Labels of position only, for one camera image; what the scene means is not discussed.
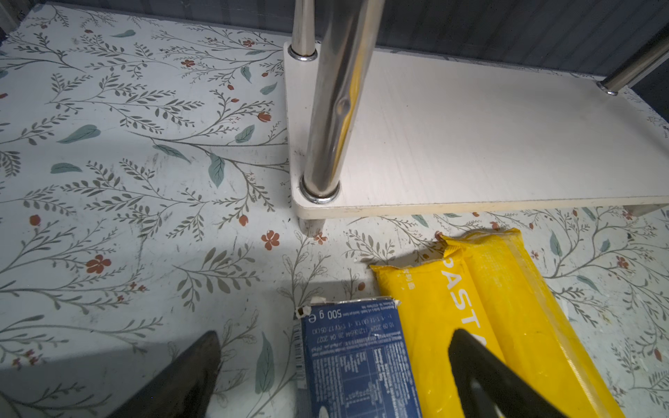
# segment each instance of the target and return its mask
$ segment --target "yellow pasta package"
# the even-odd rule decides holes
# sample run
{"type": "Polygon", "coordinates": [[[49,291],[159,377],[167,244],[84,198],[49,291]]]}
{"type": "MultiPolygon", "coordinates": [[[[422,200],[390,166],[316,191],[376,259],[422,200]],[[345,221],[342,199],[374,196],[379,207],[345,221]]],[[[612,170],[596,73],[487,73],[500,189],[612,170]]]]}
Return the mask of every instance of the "yellow pasta package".
{"type": "Polygon", "coordinates": [[[399,319],[425,418],[462,418],[448,347],[464,328],[500,360],[500,349],[460,251],[411,268],[371,266],[381,294],[401,303],[399,319]]]}
{"type": "Polygon", "coordinates": [[[520,231],[444,239],[444,257],[464,256],[506,365],[568,417],[623,418],[520,231]]]}

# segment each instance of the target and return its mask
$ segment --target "blue pasta box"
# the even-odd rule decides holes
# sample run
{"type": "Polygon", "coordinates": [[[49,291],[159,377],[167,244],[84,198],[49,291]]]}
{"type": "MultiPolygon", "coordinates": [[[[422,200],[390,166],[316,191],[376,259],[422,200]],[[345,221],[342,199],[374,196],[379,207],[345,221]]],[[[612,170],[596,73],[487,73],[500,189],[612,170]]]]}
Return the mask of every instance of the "blue pasta box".
{"type": "Polygon", "coordinates": [[[421,418],[391,298],[318,302],[296,311],[300,418],[421,418]]]}

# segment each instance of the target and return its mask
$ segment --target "metal ring base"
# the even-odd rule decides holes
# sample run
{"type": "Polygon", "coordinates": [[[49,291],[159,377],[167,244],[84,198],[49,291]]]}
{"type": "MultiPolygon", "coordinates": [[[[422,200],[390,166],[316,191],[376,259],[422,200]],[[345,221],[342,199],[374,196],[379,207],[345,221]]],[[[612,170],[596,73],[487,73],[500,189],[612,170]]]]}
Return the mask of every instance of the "metal ring base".
{"type": "Polygon", "coordinates": [[[597,82],[597,87],[599,87],[606,94],[610,94],[611,96],[617,96],[618,95],[618,92],[612,92],[611,90],[607,89],[606,86],[604,86],[601,82],[597,82]]]}
{"type": "Polygon", "coordinates": [[[298,61],[307,62],[307,61],[315,60],[318,57],[318,51],[314,50],[313,54],[305,57],[305,56],[302,56],[302,55],[298,54],[297,52],[295,52],[292,49],[292,45],[289,45],[288,46],[288,55],[290,55],[291,57],[295,58],[298,61]]]}
{"type": "Polygon", "coordinates": [[[306,185],[304,184],[304,176],[300,177],[300,192],[302,192],[302,196],[311,203],[316,203],[317,205],[325,205],[326,203],[330,203],[331,201],[335,200],[337,196],[339,196],[339,191],[341,190],[341,182],[337,183],[336,189],[332,192],[331,195],[326,196],[326,197],[318,197],[314,196],[307,190],[306,185]]]}

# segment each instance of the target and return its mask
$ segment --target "chrome metal leg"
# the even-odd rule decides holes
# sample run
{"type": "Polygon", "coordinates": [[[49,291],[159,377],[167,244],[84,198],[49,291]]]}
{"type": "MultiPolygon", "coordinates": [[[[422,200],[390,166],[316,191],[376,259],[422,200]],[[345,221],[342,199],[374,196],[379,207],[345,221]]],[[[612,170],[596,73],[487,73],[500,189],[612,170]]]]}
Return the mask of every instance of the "chrome metal leg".
{"type": "Polygon", "coordinates": [[[323,232],[325,228],[325,219],[301,219],[298,218],[300,231],[307,237],[315,237],[318,233],[323,232]]]}
{"type": "Polygon", "coordinates": [[[669,57],[669,23],[613,74],[597,82],[597,85],[607,94],[616,96],[621,88],[638,83],[667,57],[669,57]]]}
{"type": "Polygon", "coordinates": [[[314,0],[296,0],[293,33],[288,53],[300,61],[316,59],[316,34],[314,32],[314,0]]]}
{"type": "Polygon", "coordinates": [[[384,0],[328,2],[328,27],[320,47],[302,193],[327,203],[339,191],[339,175],[353,128],[365,74],[376,44],[384,0]]]}

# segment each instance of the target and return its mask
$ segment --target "white wooden shelf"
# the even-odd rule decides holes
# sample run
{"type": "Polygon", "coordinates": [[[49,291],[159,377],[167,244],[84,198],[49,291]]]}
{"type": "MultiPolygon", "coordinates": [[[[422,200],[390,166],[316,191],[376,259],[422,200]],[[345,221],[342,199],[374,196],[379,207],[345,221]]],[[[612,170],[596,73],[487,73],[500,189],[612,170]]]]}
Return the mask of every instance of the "white wooden shelf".
{"type": "Polygon", "coordinates": [[[593,81],[375,51],[327,205],[298,190],[318,60],[287,53],[303,219],[669,203],[669,140],[593,81]]]}

